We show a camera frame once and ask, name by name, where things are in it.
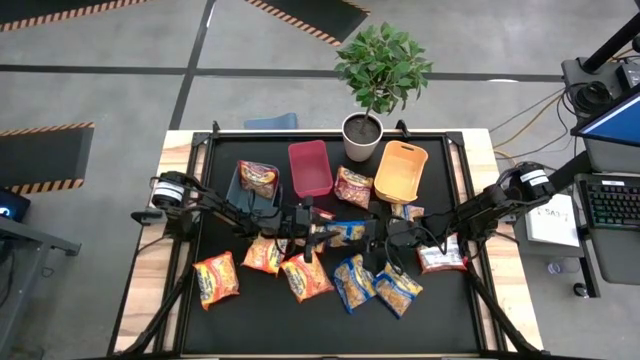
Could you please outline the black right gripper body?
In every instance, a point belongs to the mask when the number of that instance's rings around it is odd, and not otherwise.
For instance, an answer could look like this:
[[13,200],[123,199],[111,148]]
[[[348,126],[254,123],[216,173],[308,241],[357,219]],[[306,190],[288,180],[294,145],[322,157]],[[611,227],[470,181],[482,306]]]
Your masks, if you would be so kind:
[[376,239],[375,239],[375,272],[379,273],[387,262],[404,271],[404,266],[398,255],[401,248],[414,248],[420,242],[423,231],[420,230],[418,220],[400,220],[391,222],[391,205],[389,203],[375,203]]

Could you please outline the blue ramen noodle pack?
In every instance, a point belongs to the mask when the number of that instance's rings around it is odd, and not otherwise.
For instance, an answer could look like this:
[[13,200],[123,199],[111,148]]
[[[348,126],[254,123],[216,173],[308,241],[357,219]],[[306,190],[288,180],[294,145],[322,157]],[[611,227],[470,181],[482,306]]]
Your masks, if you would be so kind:
[[335,269],[333,280],[349,314],[377,295],[373,275],[364,268],[361,254],[343,260]]
[[352,242],[361,240],[366,232],[365,221],[329,222],[325,225],[327,232],[335,235],[327,241],[329,247],[348,246]]
[[401,318],[423,287],[399,268],[387,262],[373,281],[377,295],[397,317]]
[[418,217],[424,215],[424,208],[410,204],[392,204],[391,205],[391,222],[400,220],[414,221]]

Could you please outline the orange ramen noodle pack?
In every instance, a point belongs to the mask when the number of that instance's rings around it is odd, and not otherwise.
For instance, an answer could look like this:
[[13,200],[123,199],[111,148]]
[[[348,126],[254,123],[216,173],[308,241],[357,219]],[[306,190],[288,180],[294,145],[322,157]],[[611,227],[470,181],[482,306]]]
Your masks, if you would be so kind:
[[239,294],[239,280],[230,251],[194,263],[193,268],[200,289],[201,306],[205,311],[221,299]]
[[247,249],[241,265],[276,276],[287,255],[287,239],[256,238]]
[[311,253],[311,262],[298,254],[284,261],[280,269],[285,273],[289,287],[299,303],[334,290],[318,256]]

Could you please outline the pink plastic bin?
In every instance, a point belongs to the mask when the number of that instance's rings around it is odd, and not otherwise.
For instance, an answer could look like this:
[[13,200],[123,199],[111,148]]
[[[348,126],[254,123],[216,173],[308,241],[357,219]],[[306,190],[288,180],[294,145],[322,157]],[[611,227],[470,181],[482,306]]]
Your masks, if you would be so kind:
[[324,141],[293,143],[288,154],[293,188],[300,198],[324,196],[331,191],[334,180]]

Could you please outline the yellow plastic bin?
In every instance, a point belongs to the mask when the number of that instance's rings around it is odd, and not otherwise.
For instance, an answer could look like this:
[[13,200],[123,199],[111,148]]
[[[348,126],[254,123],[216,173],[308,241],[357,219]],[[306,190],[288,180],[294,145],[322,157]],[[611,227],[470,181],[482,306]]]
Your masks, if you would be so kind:
[[397,140],[389,141],[374,178],[377,197],[394,204],[415,201],[428,158],[427,151],[421,147]]

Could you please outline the blue-grey plastic bin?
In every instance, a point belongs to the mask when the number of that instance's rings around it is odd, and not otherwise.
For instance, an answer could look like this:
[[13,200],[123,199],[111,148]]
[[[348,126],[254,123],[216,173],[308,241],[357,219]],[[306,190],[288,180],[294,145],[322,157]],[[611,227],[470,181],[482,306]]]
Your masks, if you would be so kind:
[[275,212],[274,202],[276,195],[272,200],[265,199],[258,196],[253,190],[247,191],[241,187],[240,176],[238,174],[238,162],[236,170],[233,174],[226,200],[234,205],[236,208],[242,210],[244,213],[258,215],[258,216],[270,216]]

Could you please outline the white labelled box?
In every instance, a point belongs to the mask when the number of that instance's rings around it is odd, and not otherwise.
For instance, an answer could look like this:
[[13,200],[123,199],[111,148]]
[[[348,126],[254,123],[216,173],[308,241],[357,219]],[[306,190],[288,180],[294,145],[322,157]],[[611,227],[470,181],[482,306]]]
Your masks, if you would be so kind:
[[573,200],[557,194],[525,216],[527,239],[534,242],[579,247]]

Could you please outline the small green leafy tree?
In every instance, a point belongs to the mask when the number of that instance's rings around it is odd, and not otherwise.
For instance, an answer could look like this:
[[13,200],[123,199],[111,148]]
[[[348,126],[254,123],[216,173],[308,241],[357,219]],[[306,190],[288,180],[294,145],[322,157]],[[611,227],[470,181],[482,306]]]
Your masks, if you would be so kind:
[[433,63],[426,49],[410,35],[384,22],[358,32],[337,52],[334,71],[351,89],[364,116],[390,115],[405,109],[409,97],[420,98],[428,87],[427,73]]

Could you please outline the black diagonal support bar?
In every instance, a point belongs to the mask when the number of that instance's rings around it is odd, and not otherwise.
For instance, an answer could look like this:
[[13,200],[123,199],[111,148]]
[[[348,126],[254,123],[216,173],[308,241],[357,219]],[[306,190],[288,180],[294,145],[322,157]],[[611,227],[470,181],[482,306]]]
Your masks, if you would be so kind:
[[563,191],[574,183],[574,178],[579,174],[592,174],[594,172],[591,159],[587,151],[582,151],[566,164],[555,170],[548,176],[550,183],[556,192]]

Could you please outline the black hazard-striped floor mat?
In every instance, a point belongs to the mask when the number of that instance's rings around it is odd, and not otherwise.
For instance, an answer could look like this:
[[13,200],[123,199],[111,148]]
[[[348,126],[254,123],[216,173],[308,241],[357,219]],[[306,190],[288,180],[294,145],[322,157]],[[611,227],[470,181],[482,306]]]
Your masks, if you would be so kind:
[[319,40],[339,47],[371,14],[353,0],[244,0]]
[[0,189],[26,195],[84,185],[93,122],[0,131]]
[[142,4],[149,0],[0,0],[0,32]]

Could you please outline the black keyboard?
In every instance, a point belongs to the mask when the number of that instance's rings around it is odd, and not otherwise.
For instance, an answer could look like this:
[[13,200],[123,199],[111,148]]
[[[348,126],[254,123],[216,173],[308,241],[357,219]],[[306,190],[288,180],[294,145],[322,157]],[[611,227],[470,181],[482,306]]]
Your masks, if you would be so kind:
[[581,174],[577,185],[591,228],[640,231],[640,177]]

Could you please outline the grey computer desk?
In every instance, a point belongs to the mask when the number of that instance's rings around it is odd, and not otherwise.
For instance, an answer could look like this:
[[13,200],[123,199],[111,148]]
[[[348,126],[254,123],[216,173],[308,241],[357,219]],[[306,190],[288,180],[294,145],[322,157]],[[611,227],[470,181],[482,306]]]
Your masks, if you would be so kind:
[[640,285],[640,231],[591,228],[586,221],[595,255],[605,281]]

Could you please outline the computer monitor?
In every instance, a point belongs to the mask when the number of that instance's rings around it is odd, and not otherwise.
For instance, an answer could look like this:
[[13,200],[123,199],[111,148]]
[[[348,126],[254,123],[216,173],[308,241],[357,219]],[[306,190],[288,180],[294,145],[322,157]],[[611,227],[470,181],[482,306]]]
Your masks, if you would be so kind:
[[579,121],[570,133],[577,137],[640,147],[640,84],[596,115]]

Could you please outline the black pole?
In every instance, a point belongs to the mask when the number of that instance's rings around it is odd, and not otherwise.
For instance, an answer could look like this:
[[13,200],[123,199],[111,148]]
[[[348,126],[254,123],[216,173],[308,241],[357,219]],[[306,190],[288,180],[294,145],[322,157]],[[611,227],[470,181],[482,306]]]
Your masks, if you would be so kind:
[[595,73],[638,34],[640,34],[640,12],[636,13],[589,58],[582,61],[580,63],[581,69],[589,74]]

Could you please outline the black device with blue light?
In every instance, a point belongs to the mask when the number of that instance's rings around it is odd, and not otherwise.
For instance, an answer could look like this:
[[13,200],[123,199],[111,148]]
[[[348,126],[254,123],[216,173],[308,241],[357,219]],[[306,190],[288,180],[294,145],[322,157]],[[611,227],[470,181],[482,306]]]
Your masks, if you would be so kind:
[[0,188],[0,217],[22,223],[30,205],[28,198]]

